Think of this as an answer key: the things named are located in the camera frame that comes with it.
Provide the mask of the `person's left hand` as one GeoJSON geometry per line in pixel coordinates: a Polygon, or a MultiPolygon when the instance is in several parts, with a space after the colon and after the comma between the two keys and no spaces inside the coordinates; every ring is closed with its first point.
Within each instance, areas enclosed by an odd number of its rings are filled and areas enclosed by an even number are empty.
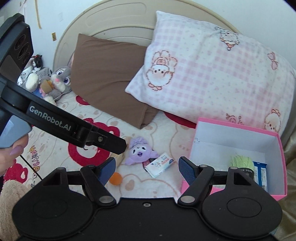
{"type": "Polygon", "coordinates": [[[0,152],[0,173],[3,176],[7,169],[14,165],[15,159],[23,153],[29,141],[28,135],[17,140],[11,147],[1,149],[0,152]]]}

